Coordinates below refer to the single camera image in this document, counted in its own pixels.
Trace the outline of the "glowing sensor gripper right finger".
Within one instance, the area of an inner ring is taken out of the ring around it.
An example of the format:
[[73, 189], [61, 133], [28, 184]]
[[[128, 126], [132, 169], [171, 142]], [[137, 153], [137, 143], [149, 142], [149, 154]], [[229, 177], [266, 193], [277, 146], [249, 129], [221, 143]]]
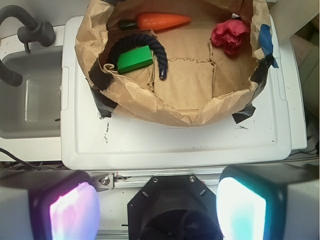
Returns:
[[220, 175], [216, 212], [227, 240], [318, 240], [320, 166], [229, 165]]

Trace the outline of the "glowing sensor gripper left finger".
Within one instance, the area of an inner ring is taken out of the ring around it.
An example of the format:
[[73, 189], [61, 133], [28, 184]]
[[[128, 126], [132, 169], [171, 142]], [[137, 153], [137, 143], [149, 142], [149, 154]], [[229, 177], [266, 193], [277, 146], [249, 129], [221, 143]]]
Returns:
[[100, 203], [85, 171], [2, 170], [2, 240], [94, 240]]

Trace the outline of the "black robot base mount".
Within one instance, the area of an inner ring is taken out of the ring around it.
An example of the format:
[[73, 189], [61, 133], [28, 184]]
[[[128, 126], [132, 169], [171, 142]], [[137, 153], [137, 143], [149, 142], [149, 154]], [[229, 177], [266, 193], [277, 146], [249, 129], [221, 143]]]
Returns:
[[154, 176], [127, 204], [131, 240], [222, 240], [216, 195], [195, 175]]

